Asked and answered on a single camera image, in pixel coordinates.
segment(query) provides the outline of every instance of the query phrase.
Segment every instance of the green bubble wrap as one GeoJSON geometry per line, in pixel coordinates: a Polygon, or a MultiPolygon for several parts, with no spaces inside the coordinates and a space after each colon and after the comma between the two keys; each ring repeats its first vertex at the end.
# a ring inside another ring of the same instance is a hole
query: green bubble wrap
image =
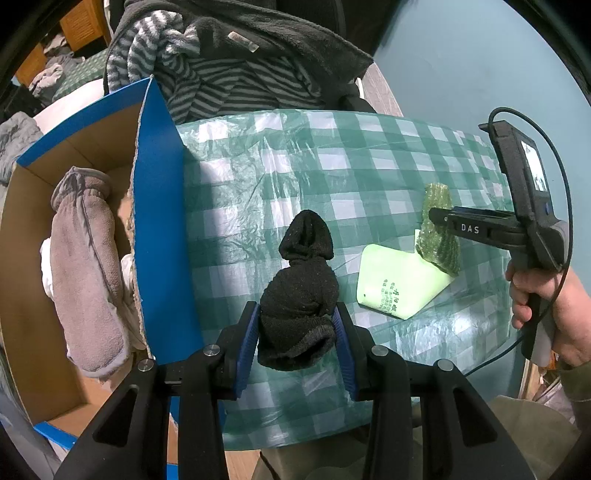
{"type": "Polygon", "coordinates": [[[423,224],[418,234],[417,252],[440,270],[457,277],[460,271],[460,244],[446,227],[435,226],[429,219],[429,210],[433,207],[452,208],[452,197],[447,185],[429,183],[425,186],[423,224]]]}

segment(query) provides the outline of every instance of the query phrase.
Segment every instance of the light green paper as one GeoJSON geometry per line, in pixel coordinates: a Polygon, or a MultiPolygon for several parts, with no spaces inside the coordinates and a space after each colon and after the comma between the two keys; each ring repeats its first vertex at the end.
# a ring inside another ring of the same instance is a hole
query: light green paper
{"type": "MultiPolygon", "coordinates": [[[[419,230],[415,231],[415,241],[419,230]]],[[[419,312],[453,277],[413,253],[368,245],[361,254],[357,302],[407,320],[419,312]]]]}

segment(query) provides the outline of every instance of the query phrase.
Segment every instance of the black cable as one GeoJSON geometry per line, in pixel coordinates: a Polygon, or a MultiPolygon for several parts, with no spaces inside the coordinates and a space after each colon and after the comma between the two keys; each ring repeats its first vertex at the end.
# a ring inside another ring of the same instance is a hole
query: black cable
{"type": "Polygon", "coordinates": [[[484,363],[481,363],[480,365],[474,367],[472,370],[470,370],[467,374],[464,374],[464,376],[468,376],[468,375],[472,375],[474,372],[478,372],[481,368],[486,367],[487,365],[490,365],[493,362],[496,362],[499,358],[505,356],[506,354],[508,354],[509,352],[511,352],[517,345],[519,345],[523,340],[523,335],[520,335],[519,338],[507,349],[507,350],[503,350],[501,353],[499,353],[497,356],[494,356],[493,358],[487,360],[484,363]]]}
{"type": "MultiPolygon", "coordinates": [[[[564,183],[564,191],[566,194],[566,208],[568,211],[568,215],[569,215],[569,248],[566,254],[566,262],[564,263],[564,268],[563,268],[563,273],[562,273],[562,278],[560,279],[560,283],[558,284],[558,287],[556,288],[556,291],[554,292],[554,295],[552,295],[552,298],[550,299],[550,301],[548,302],[548,306],[545,308],[545,310],[539,315],[540,319],[544,318],[548,312],[551,311],[551,309],[554,307],[554,304],[556,302],[556,299],[558,298],[558,295],[560,295],[560,292],[562,291],[562,287],[564,286],[564,282],[566,281],[566,274],[569,270],[570,267],[570,260],[573,258],[573,203],[572,200],[570,198],[570,187],[569,187],[569,180],[566,177],[566,170],[564,169],[564,164],[562,163],[562,160],[560,159],[560,155],[558,154],[558,151],[556,150],[556,147],[554,146],[554,144],[552,143],[552,140],[550,140],[550,138],[548,137],[548,135],[546,135],[546,133],[540,128],[540,126],[538,124],[536,124],[531,118],[529,118],[528,116],[524,115],[523,113],[521,113],[518,110],[515,110],[513,108],[509,108],[509,107],[499,107],[499,108],[495,108],[491,114],[488,116],[488,134],[491,137],[491,141],[494,143],[496,142],[496,132],[495,129],[493,127],[493,121],[495,119],[495,117],[499,114],[499,113],[511,113],[515,116],[518,116],[519,118],[521,118],[522,120],[524,120],[525,122],[527,122],[528,124],[530,124],[546,141],[546,143],[548,144],[548,146],[550,147],[550,150],[552,150],[552,153],[554,154],[554,158],[556,159],[556,162],[558,163],[558,167],[560,169],[560,173],[562,175],[562,181],[564,183]]],[[[521,343],[521,341],[523,340],[523,336],[520,336],[515,343],[513,343],[513,345],[511,345],[507,350],[504,350],[503,352],[499,353],[499,355],[491,358],[490,360],[487,360],[486,362],[478,365],[477,367],[474,367],[472,370],[470,370],[466,376],[468,375],[472,375],[474,372],[480,370],[481,368],[490,365],[491,363],[497,361],[499,358],[505,356],[506,354],[508,354],[509,352],[511,352],[517,345],[519,345],[521,343]]]]}

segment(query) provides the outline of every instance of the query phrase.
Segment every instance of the blue gripper pad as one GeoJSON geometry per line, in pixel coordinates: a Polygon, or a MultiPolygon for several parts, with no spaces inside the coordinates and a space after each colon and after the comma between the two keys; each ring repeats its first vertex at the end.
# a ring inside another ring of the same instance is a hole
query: blue gripper pad
{"type": "Polygon", "coordinates": [[[345,389],[351,395],[351,399],[357,398],[357,383],[355,382],[355,361],[349,347],[349,339],[340,317],[339,308],[335,308],[332,323],[336,334],[336,356],[339,359],[340,374],[343,377],[345,389]]]}
{"type": "Polygon", "coordinates": [[[255,357],[256,344],[258,343],[258,321],[261,315],[261,306],[257,303],[252,312],[251,319],[248,322],[244,340],[238,353],[236,361],[236,383],[234,392],[236,397],[240,398],[242,391],[246,388],[248,377],[251,374],[252,362],[255,357]]]}

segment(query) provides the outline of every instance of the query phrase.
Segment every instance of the label tag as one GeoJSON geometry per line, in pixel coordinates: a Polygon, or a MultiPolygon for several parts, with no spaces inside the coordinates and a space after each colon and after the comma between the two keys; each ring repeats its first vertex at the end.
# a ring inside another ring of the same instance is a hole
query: label tag
{"type": "Polygon", "coordinates": [[[240,35],[237,32],[230,32],[228,34],[228,38],[230,40],[235,41],[236,43],[239,43],[243,47],[248,48],[248,50],[250,50],[253,53],[256,52],[256,50],[258,49],[258,45],[256,43],[251,42],[246,37],[243,37],[242,35],[240,35]]]}

